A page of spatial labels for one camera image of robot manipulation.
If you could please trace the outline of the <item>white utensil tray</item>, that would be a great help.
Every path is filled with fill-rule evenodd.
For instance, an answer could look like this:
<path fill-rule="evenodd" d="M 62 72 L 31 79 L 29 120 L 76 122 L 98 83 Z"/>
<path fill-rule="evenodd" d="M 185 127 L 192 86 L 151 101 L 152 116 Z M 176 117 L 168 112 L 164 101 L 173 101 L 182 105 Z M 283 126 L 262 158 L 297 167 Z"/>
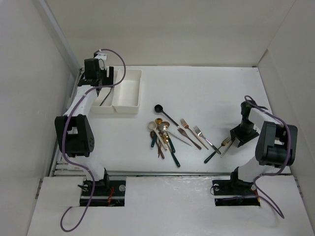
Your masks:
<path fill-rule="evenodd" d="M 112 106 L 117 113 L 137 114 L 140 106 L 142 71 L 127 69 L 123 81 L 115 86 Z"/>
<path fill-rule="evenodd" d="M 114 95 L 114 83 L 117 77 L 117 71 L 113 66 L 101 71 L 100 86 L 108 86 L 98 91 L 98 97 L 92 104 L 91 112 L 95 114 L 113 114 L 114 107 L 112 105 Z"/>

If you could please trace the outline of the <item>white left utensil tray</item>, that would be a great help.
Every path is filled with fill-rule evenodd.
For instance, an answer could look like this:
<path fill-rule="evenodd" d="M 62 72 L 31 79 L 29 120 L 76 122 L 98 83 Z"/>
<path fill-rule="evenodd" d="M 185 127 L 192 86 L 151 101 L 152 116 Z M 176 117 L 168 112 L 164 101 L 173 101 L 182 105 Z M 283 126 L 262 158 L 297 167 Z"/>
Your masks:
<path fill-rule="evenodd" d="M 98 97 L 92 104 L 91 112 L 95 114 L 113 114 L 114 107 L 112 105 L 114 95 L 114 83 L 117 77 L 117 71 L 113 66 L 101 71 L 100 86 L 108 86 L 98 91 Z"/>

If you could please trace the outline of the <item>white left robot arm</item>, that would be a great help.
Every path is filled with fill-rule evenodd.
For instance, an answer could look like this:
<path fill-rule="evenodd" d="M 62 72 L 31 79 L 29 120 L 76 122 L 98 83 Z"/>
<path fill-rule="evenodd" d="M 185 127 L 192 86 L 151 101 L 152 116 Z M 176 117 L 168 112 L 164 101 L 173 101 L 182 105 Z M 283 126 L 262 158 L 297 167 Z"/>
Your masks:
<path fill-rule="evenodd" d="M 99 195 L 110 190 L 107 171 L 97 164 L 90 154 L 95 147 L 95 139 L 87 115 L 99 95 L 100 86 L 113 85 L 114 67 L 105 68 L 102 59 L 84 60 L 84 73 L 77 84 L 76 95 L 63 116 L 55 118 L 55 129 L 61 152 L 71 167 L 83 170 L 87 180 L 82 189 L 93 189 Z"/>

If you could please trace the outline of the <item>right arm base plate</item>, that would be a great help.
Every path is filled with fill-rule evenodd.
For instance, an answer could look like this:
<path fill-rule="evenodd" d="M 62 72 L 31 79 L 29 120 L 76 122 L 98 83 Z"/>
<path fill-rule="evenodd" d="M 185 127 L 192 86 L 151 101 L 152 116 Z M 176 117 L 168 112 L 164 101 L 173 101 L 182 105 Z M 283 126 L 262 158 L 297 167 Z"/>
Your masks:
<path fill-rule="evenodd" d="M 233 200 L 229 199 L 238 196 L 256 195 L 256 190 L 252 189 L 252 182 L 230 179 L 214 179 L 212 180 L 212 185 L 213 194 L 215 196 L 215 206 L 217 207 L 260 206 L 260 202 L 257 197 L 245 197 Z"/>

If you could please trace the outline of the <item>black round spoon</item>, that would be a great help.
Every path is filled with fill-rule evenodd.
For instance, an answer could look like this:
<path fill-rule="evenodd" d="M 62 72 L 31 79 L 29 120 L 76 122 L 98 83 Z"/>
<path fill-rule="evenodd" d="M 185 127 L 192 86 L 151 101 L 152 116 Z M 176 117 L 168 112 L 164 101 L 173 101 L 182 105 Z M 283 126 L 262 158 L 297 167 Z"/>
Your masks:
<path fill-rule="evenodd" d="M 175 124 L 178 128 L 180 127 L 179 124 L 163 110 L 163 107 L 160 104 L 156 104 L 154 106 L 154 111 L 156 113 L 164 114 L 173 124 Z"/>

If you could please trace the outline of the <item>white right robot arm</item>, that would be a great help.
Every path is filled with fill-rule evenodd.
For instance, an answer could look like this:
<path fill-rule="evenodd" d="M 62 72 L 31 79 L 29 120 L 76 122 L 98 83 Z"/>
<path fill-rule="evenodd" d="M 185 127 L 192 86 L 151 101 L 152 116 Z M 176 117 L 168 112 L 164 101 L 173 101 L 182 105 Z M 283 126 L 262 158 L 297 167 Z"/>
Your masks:
<path fill-rule="evenodd" d="M 298 128 L 268 113 L 256 102 L 241 103 L 241 123 L 230 130 L 233 140 L 243 146 L 258 137 L 254 157 L 237 167 L 230 175 L 228 188 L 233 194 L 244 194 L 253 186 L 254 178 L 266 172 L 269 166 L 282 171 L 295 160 Z"/>

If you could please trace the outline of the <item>gold fork green handle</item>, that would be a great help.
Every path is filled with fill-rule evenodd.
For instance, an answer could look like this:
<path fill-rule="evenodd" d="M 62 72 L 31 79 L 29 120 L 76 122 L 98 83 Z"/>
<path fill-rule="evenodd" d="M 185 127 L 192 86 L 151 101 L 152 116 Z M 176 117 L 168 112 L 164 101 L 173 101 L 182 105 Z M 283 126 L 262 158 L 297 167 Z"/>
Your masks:
<path fill-rule="evenodd" d="M 212 154 L 210 154 L 210 155 L 204 160 L 204 164 L 207 164 L 207 163 L 215 156 L 215 154 L 219 152 L 220 148 L 221 148 L 221 147 L 224 147 L 224 146 L 226 146 L 226 145 L 228 145 L 228 143 L 229 143 L 230 141 L 231 141 L 231 138 L 230 138 L 230 137 L 225 138 L 225 139 L 221 142 L 220 147 L 219 147 L 219 148 L 216 148 L 215 151 L 214 151 Z"/>

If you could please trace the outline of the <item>copper fork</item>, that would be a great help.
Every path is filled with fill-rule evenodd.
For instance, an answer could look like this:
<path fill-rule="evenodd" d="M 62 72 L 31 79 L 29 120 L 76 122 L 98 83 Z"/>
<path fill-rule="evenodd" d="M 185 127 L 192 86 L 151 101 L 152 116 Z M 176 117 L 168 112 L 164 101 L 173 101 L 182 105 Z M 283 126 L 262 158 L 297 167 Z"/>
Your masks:
<path fill-rule="evenodd" d="M 196 142 L 194 142 L 194 141 L 188 136 L 188 134 L 186 133 L 185 130 L 183 130 L 182 128 L 177 128 L 177 130 L 178 130 L 183 136 L 185 136 L 188 140 L 190 140 L 199 150 L 202 149 L 201 146 L 199 146 Z"/>

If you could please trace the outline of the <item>cream white spoon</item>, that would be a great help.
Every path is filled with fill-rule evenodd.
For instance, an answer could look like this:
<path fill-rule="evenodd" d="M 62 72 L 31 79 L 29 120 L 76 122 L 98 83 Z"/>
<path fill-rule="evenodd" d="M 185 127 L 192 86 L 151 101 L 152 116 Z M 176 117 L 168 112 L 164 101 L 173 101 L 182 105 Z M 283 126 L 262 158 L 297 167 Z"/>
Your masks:
<path fill-rule="evenodd" d="M 156 124 L 154 121 L 151 121 L 151 122 L 149 122 L 149 124 L 148 124 L 148 128 L 149 128 L 150 130 L 153 130 L 153 131 L 156 133 L 157 138 L 160 140 L 160 142 L 161 142 L 162 146 L 164 147 L 164 149 L 165 149 L 165 150 L 168 150 L 167 144 L 165 144 L 165 143 L 163 142 L 161 136 L 159 135 L 159 132 L 158 132 L 158 130 L 157 130 L 157 124 Z"/>

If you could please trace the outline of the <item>white right utensil tray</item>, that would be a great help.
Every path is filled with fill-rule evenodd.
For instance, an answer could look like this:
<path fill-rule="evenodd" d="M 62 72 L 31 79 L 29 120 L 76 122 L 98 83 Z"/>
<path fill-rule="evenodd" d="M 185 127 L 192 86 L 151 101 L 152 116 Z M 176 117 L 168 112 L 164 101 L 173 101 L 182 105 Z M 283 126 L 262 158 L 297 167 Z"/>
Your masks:
<path fill-rule="evenodd" d="M 115 86 L 112 106 L 117 113 L 137 114 L 140 106 L 142 71 L 127 69 L 123 81 Z"/>

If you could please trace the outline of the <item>silver spoon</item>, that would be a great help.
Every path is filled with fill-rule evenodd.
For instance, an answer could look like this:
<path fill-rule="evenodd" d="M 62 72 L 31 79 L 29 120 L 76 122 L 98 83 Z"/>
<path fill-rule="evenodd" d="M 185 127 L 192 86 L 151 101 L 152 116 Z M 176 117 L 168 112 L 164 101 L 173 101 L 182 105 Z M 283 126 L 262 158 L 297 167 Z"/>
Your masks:
<path fill-rule="evenodd" d="M 157 126 L 157 129 L 158 129 L 158 131 L 166 132 L 166 133 L 172 135 L 173 137 L 177 138 L 178 140 L 182 141 L 183 143 L 185 143 L 185 144 L 191 146 L 190 143 L 188 143 L 188 142 L 185 141 L 184 139 L 180 138 L 179 136 L 175 135 L 174 133 L 170 132 L 170 131 L 168 130 L 168 127 L 169 127 L 169 125 L 167 125 L 166 123 L 162 122 L 162 123 L 160 123 L 160 124 Z"/>

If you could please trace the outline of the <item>black fork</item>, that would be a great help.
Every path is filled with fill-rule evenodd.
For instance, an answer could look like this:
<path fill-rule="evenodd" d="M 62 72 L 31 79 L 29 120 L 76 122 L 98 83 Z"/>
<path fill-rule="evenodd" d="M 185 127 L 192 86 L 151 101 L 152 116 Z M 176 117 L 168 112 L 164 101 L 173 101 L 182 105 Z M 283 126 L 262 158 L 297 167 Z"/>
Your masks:
<path fill-rule="evenodd" d="M 110 95 L 111 91 L 112 91 L 112 88 L 110 88 L 110 90 L 109 90 L 108 94 L 105 96 L 105 98 L 102 100 L 102 102 L 100 103 L 100 105 L 99 105 L 99 106 L 102 106 L 102 105 L 103 105 L 103 103 L 106 101 L 106 99 L 107 99 L 107 98 L 108 98 L 108 96 Z"/>

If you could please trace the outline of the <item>aluminium rail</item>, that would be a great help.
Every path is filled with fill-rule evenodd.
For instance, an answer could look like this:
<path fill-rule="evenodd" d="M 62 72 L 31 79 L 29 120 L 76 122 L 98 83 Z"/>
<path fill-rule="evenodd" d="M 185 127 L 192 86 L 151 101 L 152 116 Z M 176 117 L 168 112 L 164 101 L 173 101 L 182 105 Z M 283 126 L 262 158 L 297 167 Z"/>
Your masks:
<path fill-rule="evenodd" d="M 126 177 L 179 177 L 179 176 L 230 176 L 230 173 L 210 173 L 210 172 L 141 172 L 141 171 L 107 171 L 110 176 Z M 81 170 L 58 169 L 50 173 L 50 177 L 84 176 Z"/>

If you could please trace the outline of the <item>silver fork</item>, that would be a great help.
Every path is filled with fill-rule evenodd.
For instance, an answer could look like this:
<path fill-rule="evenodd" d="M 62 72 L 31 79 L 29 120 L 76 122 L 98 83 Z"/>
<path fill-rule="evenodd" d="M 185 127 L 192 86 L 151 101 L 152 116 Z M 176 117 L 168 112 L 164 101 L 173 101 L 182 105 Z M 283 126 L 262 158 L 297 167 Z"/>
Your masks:
<path fill-rule="evenodd" d="M 197 135 L 201 138 L 203 138 L 212 148 L 213 150 L 217 150 L 217 147 L 214 146 L 204 135 L 203 133 L 201 132 L 201 130 L 197 127 L 197 126 L 194 126 L 194 131 L 197 133 Z"/>

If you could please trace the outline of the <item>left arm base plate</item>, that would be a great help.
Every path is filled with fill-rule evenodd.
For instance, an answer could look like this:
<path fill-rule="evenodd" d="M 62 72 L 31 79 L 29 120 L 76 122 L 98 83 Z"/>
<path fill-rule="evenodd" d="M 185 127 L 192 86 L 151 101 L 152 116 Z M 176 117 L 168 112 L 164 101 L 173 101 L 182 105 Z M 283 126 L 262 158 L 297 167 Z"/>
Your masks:
<path fill-rule="evenodd" d="M 92 182 L 83 181 L 78 185 L 81 188 L 81 197 L 79 204 L 85 207 L 88 204 L 91 192 Z M 106 186 L 96 182 L 90 207 L 124 207 L 125 206 L 126 181 L 110 180 Z"/>

